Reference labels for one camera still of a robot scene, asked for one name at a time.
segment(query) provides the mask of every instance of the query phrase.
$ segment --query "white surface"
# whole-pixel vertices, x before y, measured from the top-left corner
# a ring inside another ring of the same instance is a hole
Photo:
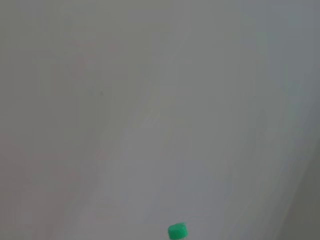
[[[3,238],[272,239],[319,136],[316,9],[1,2]]]

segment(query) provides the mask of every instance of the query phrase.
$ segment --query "green bottle cap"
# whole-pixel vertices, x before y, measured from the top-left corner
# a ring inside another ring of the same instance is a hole
[[[188,236],[188,230],[185,223],[176,223],[168,228],[169,238],[171,240],[184,239]]]

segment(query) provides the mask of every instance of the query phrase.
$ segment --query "green object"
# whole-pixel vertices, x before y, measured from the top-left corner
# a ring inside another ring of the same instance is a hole
[[[168,228],[169,238],[171,240],[184,239],[188,236],[188,230],[185,223],[176,223]]]

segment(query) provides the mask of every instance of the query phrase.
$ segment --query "plastic cap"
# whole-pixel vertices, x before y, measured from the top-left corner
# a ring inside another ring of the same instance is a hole
[[[184,239],[188,236],[188,230],[185,223],[176,223],[168,228],[169,238],[171,240]]]

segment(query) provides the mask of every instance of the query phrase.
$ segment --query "gray background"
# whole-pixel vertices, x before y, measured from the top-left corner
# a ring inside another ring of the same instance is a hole
[[[0,238],[274,239],[318,156],[318,11],[1,1]]]

